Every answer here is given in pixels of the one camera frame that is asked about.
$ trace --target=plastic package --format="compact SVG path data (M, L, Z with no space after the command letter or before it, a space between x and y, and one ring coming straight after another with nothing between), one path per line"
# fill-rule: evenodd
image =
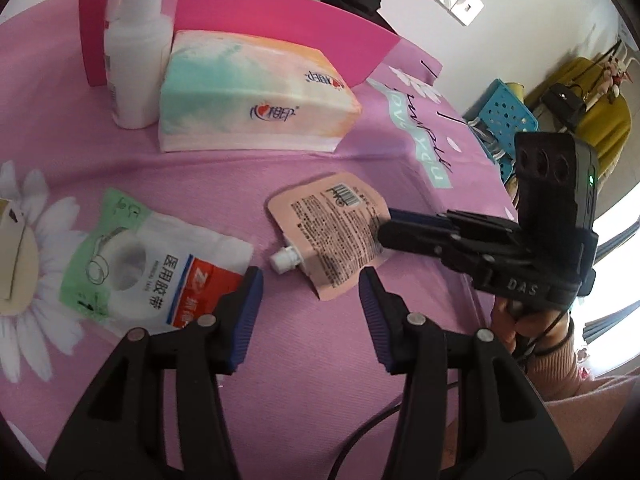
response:
M323 301L353 287L363 267L388 257L377 240L390 219L385 200L351 173L287 190L269 200L268 209L287 242L271 266L279 274L299 266Z
M104 62L113 120L138 129L159 117L177 0L107 0Z
M182 30L162 84L160 147L332 152L361 111L319 50Z
M117 336L182 328L238 288L251 244L146 208L110 189L98 227L65 272L62 303Z

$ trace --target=pink tablecloth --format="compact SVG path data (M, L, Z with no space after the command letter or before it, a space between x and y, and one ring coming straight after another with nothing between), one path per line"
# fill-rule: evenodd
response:
M333 155L163 155L155 127L117 129L106 89L87 86L76 1L49 0L0 27L0 195L20 193L38 235L41 270L29 309L0 316L0 411L46 458L111 351L90 323L81 329L58 320L53 326L46 309L60 284L55 251L92 229L103 192L116 187L159 212L255 245L254 263L265 270L264 301L246 362L222 388L232 445L246 480L325 478L345 438L400 393L402 379L388 376L376 361L356 290L321 303L300 272L277 276L268 269L266 259L281 241L265 212L267 198L314 177L351 171L394 208L506 215L510 200L497 171L464 124L438 115L458 118L443 98L418 96L388 66L372 77L415 94L420 120L451 164L451 188L431 187L408 133L380 130L382 121L390 124L389 109L368 83L355 89L358 97L382 99L385 107L366 111ZM380 276L410 309L444 328L469 333L486 322L490 298L481 301L465 278L433 260L396 254ZM341 478L380 478L393 421L363 439Z

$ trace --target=screw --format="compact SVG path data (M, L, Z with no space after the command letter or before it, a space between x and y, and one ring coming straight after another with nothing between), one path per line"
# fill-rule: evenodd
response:
M214 326L216 321L216 316L213 314L203 314L198 318L198 324L205 328L208 326Z
M136 341L144 339L145 335L146 330L144 328L136 327L127 332L127 339L132 343L135 343Z
M427 322L427 317L420 312L411 312L407 315L406 320L414 326L422 326Z
M488 328L481 328L480 330L478 330L476 336L483 343L490 343L494 340L494 333L491 332L491 330L489 330Z

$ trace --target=tissue package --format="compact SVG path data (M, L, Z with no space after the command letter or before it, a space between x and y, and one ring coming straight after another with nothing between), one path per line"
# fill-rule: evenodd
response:
M160 147L332 152L361 110L319 50L184 30L162 85Z

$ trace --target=black handbag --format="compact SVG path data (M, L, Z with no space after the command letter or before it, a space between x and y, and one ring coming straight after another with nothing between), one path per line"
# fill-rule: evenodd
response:
M542 95L541 101L570 132L575 132L578 124L587 113L587 105L584 100L562 83L551 85L549 90Z

